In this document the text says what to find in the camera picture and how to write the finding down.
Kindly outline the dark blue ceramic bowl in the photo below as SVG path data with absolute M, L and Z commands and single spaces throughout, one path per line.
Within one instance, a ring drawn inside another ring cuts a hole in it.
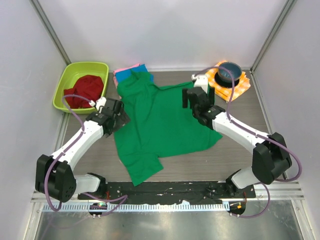
M 237 81 L 242 75 L 242 69 L 234 62 L 223 62 L 218 66 L 218 76 L 224 81 Z

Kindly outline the blue t shirt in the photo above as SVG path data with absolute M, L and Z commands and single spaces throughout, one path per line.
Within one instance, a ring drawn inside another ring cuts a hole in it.
M 147 70 L 147 68 L 146 68 L 146 66 L 144 64 L 140 64 L 140 66 L 138 66 L 138 67 L 134 67 L 134 68 L 131 68 L 131 69 L 127 69 L 125 71 L 118 72 L 118 73 L 115 74 L 118 83 L 121 83 L 125 79 L 129 78 L 131 76 L 131 74 L 132 74 L 131 71 L 133 71 L 135 73 L 140 73 L 140 72 L 147 73 L 148 72 L 148 70 Z

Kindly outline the green t shirt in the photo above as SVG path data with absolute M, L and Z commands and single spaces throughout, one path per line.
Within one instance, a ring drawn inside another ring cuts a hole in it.
M 134 186 L 164 168 L 161 158 L 201 152 L 222 138 L 183 108 L 182 90 L 193 82 L 157 86 L 151 77 L 130 70 L 117 87 L 130 121 L 114 133 L 115 145 Z

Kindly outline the orange checkered cloth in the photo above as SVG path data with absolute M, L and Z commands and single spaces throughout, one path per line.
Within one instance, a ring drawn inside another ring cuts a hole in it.
M 232 101 L 235 100 L 244 92 L 246 92 L 251 87 L 251 84 L 250 84 L 249 78 L 247 78 L 246 76 L 246 73 L 242 71 L 242 75 L 240 77 L 240 81 L 237 86 L 234 85 L 233 79 L 232 79 L 232 88 L 225 88 L 218 85 L 215 81 L 215 74 L 218 73 L 218 66 L 224 62 L 227 62 L 227 61 L 225 60 L 225 61 L 218 62 L 215 65 L 215 67 L 210 67 L 206 69 L 204 73 L 208 78 L 209 85 L 215 88 L 215 94 L 228 103 L 230 100 L 230 97 L 232 97 L 231 99 Z

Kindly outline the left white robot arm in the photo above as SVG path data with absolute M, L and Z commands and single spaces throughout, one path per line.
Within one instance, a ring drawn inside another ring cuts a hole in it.
M 107 193 L 105 177 L 95 173 L 75 175 L 74 168 L 87 150 L 102 137 L 109 137 L 130 122 L 120 100 L 101 97 L 96 110 L 81 123 L 78 132 L 51 155 L 36 162 L 35 190 L 62 203 L 74 194 L 88 193 L 100 200 Z

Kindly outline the pink t shirt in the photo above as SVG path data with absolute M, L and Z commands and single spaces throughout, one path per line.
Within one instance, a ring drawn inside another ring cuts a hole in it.
M 137 63 L 137 64 L 134 64 L 134 65 L 132 65 L 132 66 L 130 66 L 130 67 L 116 69 L 116 70 L 113 72 L 113 82 L 114 82 L 115 88 L 116 88 L 116 89 L 118 88 L 118 80 L 117 80 L 117 77 L 116 77 L 116 73 L 123 72 L 123 71 L 125 71 L 125 70 L 132 69 L 132 68 L 136 68 L 136 67 L 139 67 L 139 66 L 140 66 L 140 64 Z

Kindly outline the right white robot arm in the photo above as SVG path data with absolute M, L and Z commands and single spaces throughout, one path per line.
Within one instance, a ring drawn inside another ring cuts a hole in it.
M 199 86 L 184 88 L 182 106 L 190 108 L 201 125 L 233 139 L 252 155 L 250 167 L 240 169 L 226 179 L 226 193 L 236 198 L 248 186 L 274 182 L 292 166 L 283 136 L 277 132 L 269 135 L 233 118 L 224 108 L 214 104 L 213 94 L 213 88 L 208 93 Z

